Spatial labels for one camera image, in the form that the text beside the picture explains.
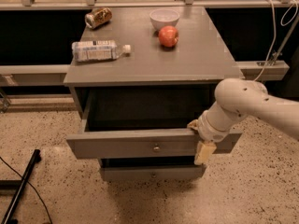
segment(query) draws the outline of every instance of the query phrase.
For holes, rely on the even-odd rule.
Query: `can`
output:
[[[88,28],[94,29],[112,18],[112,12],[107,7],[98,8],[85,15],[85,23]]]

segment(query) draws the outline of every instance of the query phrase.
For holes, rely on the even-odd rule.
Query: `red apple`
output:
[[[172,48],[178,42],[178,30],[174,26],[165,26],[159,32],[159,41],[161,45]]]

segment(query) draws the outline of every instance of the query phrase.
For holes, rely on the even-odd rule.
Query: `white bowl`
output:
[[[153,27],[160,31],[164,26],[176,26],[179,14],[171,9],[156,9],[149,14],[149,17]]]

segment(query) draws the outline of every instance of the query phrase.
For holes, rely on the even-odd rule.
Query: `floor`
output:
[[[299,143],[248,117],[230,154],[212,155],[202,178],[104,182],[96,160],[76,160],[65,138],[79,116],[71,98],[16,100],[0,115],[0,156],[23,173],[41,150],[30,182],[52,223],[298,223]],[[18,179],[0,162],[0,178]],[[0,195],[0,219],[11,196]],[[14,216],[50,223],[28,186]]]

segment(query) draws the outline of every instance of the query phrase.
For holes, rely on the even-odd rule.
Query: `gray cabinet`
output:
[[[155,7],[113,7],[110,23],[86,29],[81,40],[118,39],[133,47],[113,62],[72,62],[64,84],[82,117],[67,143],[78,159],[98,159],[105,180],[196,178],[199,136],[187,124],[213,102],[215,85],[242,77],[202,7],[171,7],[180,14],[179,42],[160,46],[150,24]],[[229,152],[239,132],[217,152]]]

